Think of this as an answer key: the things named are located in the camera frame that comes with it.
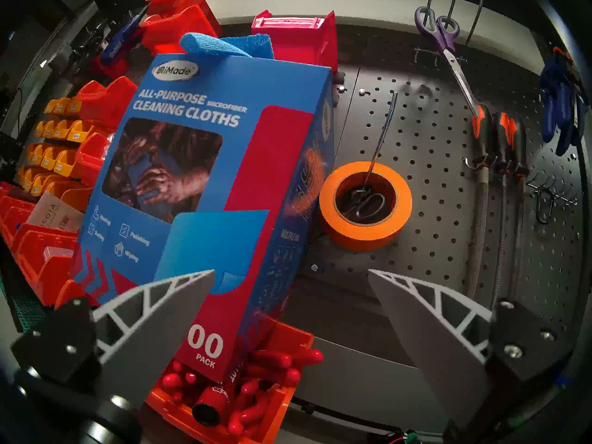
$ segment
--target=scissors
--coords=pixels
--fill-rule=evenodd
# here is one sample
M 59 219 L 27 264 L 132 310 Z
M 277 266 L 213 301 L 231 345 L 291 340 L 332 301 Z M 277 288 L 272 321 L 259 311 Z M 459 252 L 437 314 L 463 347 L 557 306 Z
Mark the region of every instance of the scissors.
M 426 24 L 423 23 L 423 17 L 420 14 L 427 14 Z M 461 87 L 462 95 L 465 97 L 473 116 L 479 117 L 477 100 L 469 87 L 469 83 L 466 81 L 458 60 L 454 56 L 455 49 L 453 42 L 461 32 L 458 23 L 453 18 L 445 15 L 441 15 L 436 19 L 432 9 L 426 6 L 420 6 L 415 10 L 415 26 L 419 30 L 419 33 L 432 41 L 438 52 L 444 56 L 452 69 L 452 74 L 456 78 L 458 85 Z

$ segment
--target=icon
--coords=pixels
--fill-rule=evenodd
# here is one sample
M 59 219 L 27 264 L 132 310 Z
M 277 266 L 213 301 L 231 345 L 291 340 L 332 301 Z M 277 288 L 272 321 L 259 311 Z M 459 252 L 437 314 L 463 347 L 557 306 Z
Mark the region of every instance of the icon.
M 121 235 L 123 238 L 126 239 L 129 232 L 130 232 L 130 226 L 128 226 L 127 224 L 122 224 L 121 229 L 119 229 L 119 235 Z

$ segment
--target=masking tape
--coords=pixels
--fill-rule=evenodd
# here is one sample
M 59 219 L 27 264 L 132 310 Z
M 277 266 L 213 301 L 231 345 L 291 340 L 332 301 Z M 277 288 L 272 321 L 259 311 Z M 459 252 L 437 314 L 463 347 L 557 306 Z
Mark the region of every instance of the masking tape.
M 382 193 L 391 205 L 388 217 L 375 224 L 357 224 L 337 210 L 336 200 L 348 189 L 362 185 L 370 162 L 352 162 L 336 169 L 325 180 L 319 196 L 323 228 L 338 245 L 353 251 L 371 251 L 395 238 L 407 223 L 413 206 L 407 182 L 395 170 L 376 163 L 369 178 L 375 191 Z

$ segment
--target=cleaning cloth box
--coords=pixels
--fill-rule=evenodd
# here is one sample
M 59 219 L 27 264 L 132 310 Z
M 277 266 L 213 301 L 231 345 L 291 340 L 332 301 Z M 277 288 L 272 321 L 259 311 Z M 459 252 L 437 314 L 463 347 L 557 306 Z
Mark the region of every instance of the cleaning cloth box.
M 265 35 L 181 45 L 154 59 L 123 116 L 71 275 L 103 304 L 214 269 L 175 357 L 220 382 L 285 305 L 333 163 L 332 75 L 264 58 Z

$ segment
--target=metal rod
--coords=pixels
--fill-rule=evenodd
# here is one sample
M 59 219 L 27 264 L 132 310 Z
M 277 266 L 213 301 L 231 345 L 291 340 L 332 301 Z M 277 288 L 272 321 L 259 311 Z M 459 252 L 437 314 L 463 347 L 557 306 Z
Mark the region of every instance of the metal rod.
M 448 21 L 450 20 L 450 16 L 452 15 L 452 10 L 454 9 L 454 3 L 456 0 L 452 0 L 450 3 L 450 9 L 448 9 L 448 15 L 446 16 L 446 23 L 444 24 L 444 30 L 448 28 Z
M 423 25 L 426 25 L 427 22 L 427 14 L 430 11 L 430 6 L 432 5 L 432 0 L 427 0 L 427 11 L 426 11 L 426 15 L 423 16 Z
M 374 155 L 372 157 L 372 161 L 370 162 L 370 168 L 368 169 L 368 173 L 366 174 L 366 179 L 364 180 L 364 186 L 368 183 L 368 178 L 372 175 L 372 170 L 374 168 L 374 164 L 376 163 L 376 159 L 378 157 L 378 152 L 384 143 L 384 138 L 387 136 L 388 126 L 391 125 L 392 113 L 395 111 L 395 104 L 397 103 L 397 93 L 392 93 L 391 98 L 391 107 L 388 108 L 387 120 L 384 121 L 384 126 L 382 131 L 380 132 L 380 138 L 378 139 L 378 144 L 376 145 L 376 151 L 374 151 Z
M 477 26 L 477 21 L 479 20 L 479 16 L 481 15 L 481 8 L 482 7 L 483 7 L 483 0 L 479 0 L 479 9 L 477 9 L 477 15 L 475 16 L 475 20 L 473 21 L 473 26 L 471 27 L 471 30 L 469 32 L 469 36 L 466 38 L 465 46 L 468 46 L 469 41 L 471 41 L 471 37 L 473 36 L 473 31 L 475 31 L 475 27 Z

